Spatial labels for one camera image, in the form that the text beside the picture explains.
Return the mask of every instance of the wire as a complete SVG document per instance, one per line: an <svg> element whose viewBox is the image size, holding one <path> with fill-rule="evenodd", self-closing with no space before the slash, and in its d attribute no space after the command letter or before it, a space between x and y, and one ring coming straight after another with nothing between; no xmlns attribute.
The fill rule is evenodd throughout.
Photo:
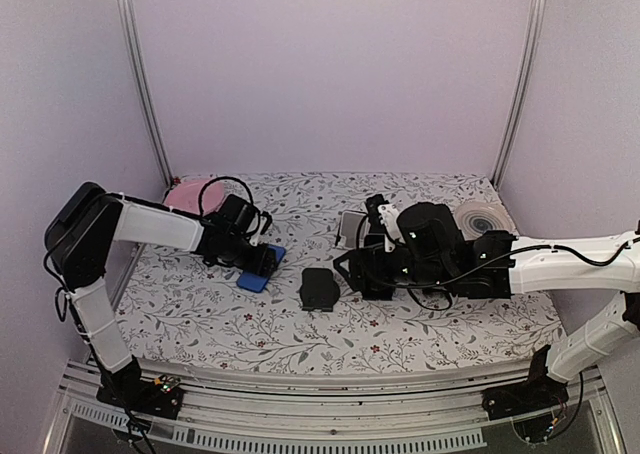
<svg viewBox="0 0 640 454"><path fill-rule="evenodd" d="M233 176L219 176L219 177L214 177L210 181L207 181L205 185L202 186L202 188L200 189L200 192L198 193L198 212L200 213L200 217L204 217L204 207L202 205L202 201L204 199L205 191L209 189L209 187L212 184L215 184L216 182L219 182L219 181L233 181L240 184L242 187L244 187L244 190L246 191L247 196L249 197L249 203L251 204L252 207L255 207L251 189L249 189L249 186L247 186L247 184L242 179L238 179L237 177L233 177Z"/></svg>
<svg viewBox="0 0 640 454"><path fill-rule="evenodd" d="M448 305L447 307L442 307L442 308L425 306L420 302L415 292L413 292L411 289L408 289L408 288L407 288L407 292L411 296L411 299L413 299L416 302L416 304L418 304L421 308L426 309L427 311L443 312L443 311L448 311L449 309L451 309L451 307L453 307L453 297L451 297L451 294L449 294L447 291L444 291L444 290L442 291L442 294L447 299Z"/></svg>
<svg viewBox="0 0 640 454"><path fill-rule="evenodd" d="M62 243L62 240L64 240L65 237L66 236L62 236L60 239L58 239L58 241L53 245L53 247L51 247L51 249L47 251L47 253L44 256L44 259L42 260L42 267L44 267L44 270L47 271L47 274L49 274L51 277L53 277L56 281L60 283L61 289L64 289L65 291L69 292L69 289L67 288L67 284L64 282L64 279L62 279L62 277L57 272L55 272L53 269L49 267L49 258L51 257L51 254L60 246L60 244Z"/></svg>
<svg viewBox="0 0 640 454"><path fill-rule="evenodd" d="M58 314L58 319L60 319L60 322L64 322L67 320L67 309L69 308L69 299L67 299L66 295L63 295L62 298L64 299L62 301L62 310L60 309L60 293L61 292L68 292L64 287L59 287L56 290L56 294L55 294L55 306L56 306L56 314Z"/></svg>
<svg viewBox="0 0 640 454"><path fill-rule="evenodd" d="M360 232L362 231L362 226L364 224L364 221L367 218L364 217L360 220L360 223L358 224L358 230L356 231L356 250L360 250ZM380 284L382 286L386 286L386 287L395 287L395 288L399 288L399 289L433 289L433 288L439 288L442 286L446 286L449 284L453 284L455 282L458 282L460 279L464 279L467 276L470 276L471 274L478 272L481 269L484 269L485 267L501 260L501 259L505 259L507 257L510 256L514 256L516 254L522 254L523 252L530 252L530 251L540 251L540 250L544 250L544 249L550 249L550 250L557 250L557 251L567 251L571 254L573 254L574 256L576 256L578 259L580 259L581 261L590 264L592 266L595 267L606 267L608 265L610 265L611 263L613 263L613 261L615 261L618 256L622 253L623 250L631 247L633 244L637 243L640 241L640 237L636 237L634 239L631 239L627 242L625 242L624 244L622 244L618 250L616 250L616 252L607 260L605 261L595 261L593 259L590 259L588 257L586 257L585 255L581 254L580 252L576 251L575 249L573 249L572 247L567 247L567 246L563 246L560 244L534 244L532 246L526 246L526 247L521 247L520 249L514 249L512 251L509 252L505 252L504 254L501 254L499 256L494 257L493 259L490 259L487 262L484 262L482 264L480 264L479 266L474 267L473 269L468 270L467 272L464 272L462 274L460 274L459 276L453 277L451 279L448 279L446 281L437 281L435 283L431 283L431 284L402 284L402 283L396 283L396 282L387 282L384 281L382 279L378 279L377 276L375 274L373 274L369 268L366 266L365 263L362 263L362 269L364 270L365 274L376 284Z"/></svg>
<svg viewBox="0 0 640 454"><path fill-rule="evenodd" d="M549 436L547 436L542 441L529 442L529 444L545 444L548 441L551 441L553 439L557 439L558 437L563 435L565 432L567 432L569 430L569 428L571 427L571 425L578 418L578 414L580 413L580 408L582 407L583 399L584 399L584 376L583 376L583 374L581 372L580 373L580 395L578 396L578 404L576 405L576 410L573 412L573 415L571 416L571 419L569 419L569 421L564 425L564 428L561 431L556 431L554 429L554 430L551 431L551 434L549 434Z"/></svg>

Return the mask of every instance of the black bracket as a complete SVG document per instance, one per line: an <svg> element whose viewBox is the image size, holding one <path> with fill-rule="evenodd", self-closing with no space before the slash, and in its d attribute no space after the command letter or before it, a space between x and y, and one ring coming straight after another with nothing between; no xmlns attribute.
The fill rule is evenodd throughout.
<svg viewBox="0 0 640 454"><path fill-rule="evenodd" d="M124 401L132 411L177 419L184 397L184 391L178 386L180 379L163 375L153 381L145 381L140 375L140 365L134 358L123 369L110 374L110 379L102 376L102 386L98 389L96 399L120 408L124 408Z"/></svg>
<svg viewBox="0 0 640 454"><path fill-rule="evenodd" d="M624 301L627 309L622 314L622 320L635 324L640 329L640 293L625 292Z"/></svg>
<svg viewBox="0 0 640 454"><path fill-rule="evenodd" d="M536 351L526 380L491 387L482 393L482 407L489 414L489 419L518 416L569 400L567 385L547 376L546 361L550 348L547 345Z"/></svg>

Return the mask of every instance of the black cable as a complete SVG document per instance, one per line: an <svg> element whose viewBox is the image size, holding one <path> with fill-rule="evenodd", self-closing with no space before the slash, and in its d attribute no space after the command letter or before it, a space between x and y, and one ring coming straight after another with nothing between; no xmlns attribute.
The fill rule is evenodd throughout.
<svg viewBox="0 0 640 454"><path fill-rule="evenodd" d="M56 314L58 314L58 319L60 319L60 322L64 322L67 320L67 309L69 308L69 299L67 299L67 296L63 294L62 298L64 300L62 301L62 310L60 309L60 293L62 292L66 293L68 291L64 287L59 287L56 290L55 299L54 299L54 304L56 306Z"/></svg>
<svg viewBox="0 0 640 454"><path fill-rule="evenodd" d="M60 289L63 289L69 292L69 289L67 289L67 284L64 282L64 279L62 279L62 277L57 272L55 272L53 269L49 267L49 258L51 257L51 254L53 253L53 251L55 251L58 248L58 246L60 246L61 241L64 238L65 236L62 236L60 239L58 239L58 241L53 245L53 247L47 251L47 253L44 255L44 259L42 259L42 267L44 267L44 270L47 271L47 274L49 274L51 277L53 277L56 281L60 283Z"/></svg>
<svg viewBox="0 0 640 454"><path fill-rule="evenodd" d="M151 444L151 441L147 437L147 434L145 432L144 426L142 426L142 424L140 423L140 420L133 414L133 412L131 412L131 409L129 408L127 403L122 398L119 390L116 388L115 384L113 383L113 380L111 379L111 373L109 371L107 371L107 369L100 362L100 359L98 358L98 353L96 352L95 347L93 347L91 342L89 342L88 340L85 339L85 341L86 341L87 345L89 346L89 349L91 350L91 355L93 356L94 360L96 361L96 365L98 366L98 370L100 371L100 376L101 376L102 380L105 382L105 384L108 384L105 387L111 391L111 393L114 395L114 397L117 399L117 401L122 405L122 409L124 410L124 413L129 418L129 425L127 426L127 430L129 431L129 437L130 437L129 440L131 441L130 442L130 446L133 447L137 453L145 454L144 451L142 449L140 449L138 446L136 446L135 442L133 442L133 440L131 439L131 437L133 436L133 432L131 430L131 426L134 426L136 429L138 429L138 432L142 436L142 439L144 440L145 444L149 448L149 452L151 454L157 454L156 450L154 449L153 445Z"/></svg>
<svg viewBox="0 0 640 454"><path fill-rule="evenodd" d="M582 375L582 372L581 372L580 373L580 395L578 396L578 404L576 404L576 410L573 412L573 416L571 416L571 419L569 419L569 421L565 424L564 429L562 429L561 431L552 431L551 434L546 439L542 441L537 441L537 442L529 442L529 444L545 444L553 439L557 439L558 437L563 435L565 432L567 432L571 427L571 425L578 418L578 414L580 413L580 408L582 407L583 399L584 399L584 376Z"/></svg>
<svg viewBox="0 0 640 454"><path fill-rule="evenodd" d="M451 297L451 294L449 294L447 291L444 291L444 290L441 291L441 292L445 296L445 298L447 299L448 305L447 305L447 307L441 307L441 308L440 307L425 306L424 304L422 304L420 302L420 300L418 299L418 296L416 295L415 292L413 292L411 289L408 289L408 288L407 288L407 292L409 293L409 295L411 296L411 299L413 299L416 304L418 304L421 308L426 309L427 311L443 312L443 311L448 311L453 306L453 298Z"/></svg>
<svg viewBox="0 0 640 454"><path fill-rule="evenodd" d="M360 223L358 224L358 230L356 231L356 250L360 250L360 232L362 231L362 226L364 225L364 221L367 218L364 217L360 220ZM484 269L485 267L501 260L501 259L505 259L509 256L514 256L516 254L522 254L523 252L530 252L530 251L540 251L543 249L550 249L550 250L557 250L557 251L567 251L571 254L573 254L574 256L576 256L578 259L580 259L581 261L590 264L592 266L595 267L606 267L608 265L610 265L613 261L615 261L618 256L622 253L623 250L625 250L626 248L630 247L632 244L635 244L637 242L640 241L640 237L636 237L634 239L631 239L627 242L625 242L624 244L622 244L618 250L607 260L605 261L595 261L593 259L590 259L586 256L584 256L583 254L579 253L578 251L576 251L575 249L571 248L571 247L567 247L567 246L563 246L563 245L552 245L552 244L534 244L532 246L526 246L526 247L521 247L520 249L515 249L509 252L505 252L504 254L501 254L499 256L494 257L493 259L480 264L479 266L474 267L473 269L468 270L467 272L464 272L462 274L460 274L459 276L456 276L454 278L451 278L449 280L446 281L442 281L442 282L436 282L436 283L431 283L431 284L401 284L401 283L396 283L396 282L387 282L384 281L382 279L378 279L376 277L375 274L373 274L369 268L366 266L366 264L363 262L362 263L362 269L364 270L365 274L376 284L380 284L382 286L386 286L386 287L395 287L398 289L433 289L433 288L439 288L442 286L446 286L448 284L453 284L455 282L458 282L460 279L464 279L467 276L470 276L471 274Z"/></svg>
<svg viewBox="0 0 640 454"><path fill-rule="evenodd" d="M249 204L251 204L252 207L255 207L251 189L249 189L249 186L247 186L247 184L242 179L238 179L237 177L233 177L233 176L219 176L219 177L214 177L210 181L207 181L205 185L202 186L202 188L200 189L200 192L198 193L198 212L200 213L200 217L204 217L204 207L202 206L204 193L206 192L207 189L209 189L209 187L212 184L219 181L233 181L240 184L242 187L244 187L244 190L247 192L247 196L249 197Z"/></svg>

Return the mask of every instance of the metal frame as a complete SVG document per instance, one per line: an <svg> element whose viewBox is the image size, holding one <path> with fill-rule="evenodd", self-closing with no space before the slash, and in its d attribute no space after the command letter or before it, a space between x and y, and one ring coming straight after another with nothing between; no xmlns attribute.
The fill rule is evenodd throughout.
<svg viewBox="0 0 640 454"><path fill-rule="evenodd" d="M151 92L149 90L149 84L147 82L147 76L145 74L144 63L142 60L138 30L136 28L133 1L118 0L118 7L120 9L120 19L122 21L125 41L129 51L131 69L133 70L136 80L136 87L138 89L138 95L140 96L140 104L142 106L142 112L147 126L147 131L149 133L149 138L151 139L154 157L156 158L165 186L170 187L173 180L173 173L171 172L167 151L164 147L164 142L162 141L158 119L156 118L156 114L153 109Z"/></svg>
<svg viewBox="0 0 640 454"><path fill-rule="evenodd" d="M496 191L500 190L502 182L504 181L504 177L507 171L507 165L509 163L509 157L511 156L511 151L513 150L518 126L520 124L522 108L524 106L524 101L527 95L527 88L529 86L529 79L531 78L533 61L536 55L536 50L538 48L540 32L542 30L542 20L544 18L545 4L546 0L531 0L531 8L529 9L529 23L527 26L527 36L524 46L524 53L522 55L522 62L520 63L520 72L518 74L516 91L511 103L509 118L507 120L504 137L502 138L502 144L500 145L498 159L491 176L491 183L495 187Z"/></svg>
<svg viewBox="0 0 640 454"><path fill-rule="evenodd" d="M363 380L368 384L366 392L347 385L327 392L322 386L330 384L330 379L320 382L316 379L320 385L315 389L309 385L301 391L268 392L268 388L254 386L262 392L251 392L247 386L215 380L215 376L210 379L185 376L184 405L176 421L140 417L153 421L151 439L214 452L400 454L456 452L481 447L484 427L546 412L489 421L480 407L482 390L522 379L526 370L516 369L510 379L504 374L467 377L470 372L456 370L449 373L447 381L425 374L420 381L414 379L409 383L401 382L402 376L397 375L387 389L379 380L369 378L366 382L365 378L370 376L355 376L360 379L354 384ZM155 376L146 368L144 374ZM240 378L245 377L243 374L235 373ZM342 377L342 381L346 381L347 376ZM71 416L124 430L123 412L95 400L99 385L100 375L95 367L68 363L58 389L58 410L47 437L45 454L60 452ZM309 396L312 390L315 395ZM578 390L578 382L570 384L572 404L576 402ZM624 453L597 368L585 371L584 406L591 407L603 452Z"/></svg>

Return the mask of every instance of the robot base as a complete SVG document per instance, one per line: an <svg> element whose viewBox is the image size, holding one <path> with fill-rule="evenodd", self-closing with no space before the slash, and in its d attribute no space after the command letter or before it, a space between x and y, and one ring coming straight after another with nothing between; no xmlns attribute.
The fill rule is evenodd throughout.
<svg viewBox="0 0 640 454"><path fill-rule="evenodd" d="M492 387L482 393L482 407L489 419L502 419L547 409L569 400L567 385L547 376L550 346L533 355L529 375L522 382Z"/></svg>
<svg viewBox="0 0 640 454"><path fill-rule="evenodd" d="M140 384L137 387L141 395L135 402L129 404L128 407L132 411L165 419L176 420L178 418L178 413L182 407L182 398L184 397L184 391L181 388L174 387L169 392L163 392L160 386L154 385L152 382L138 382ZM113 393L105 387L98 389L96 399L111 406L124 407Z"/></svg>

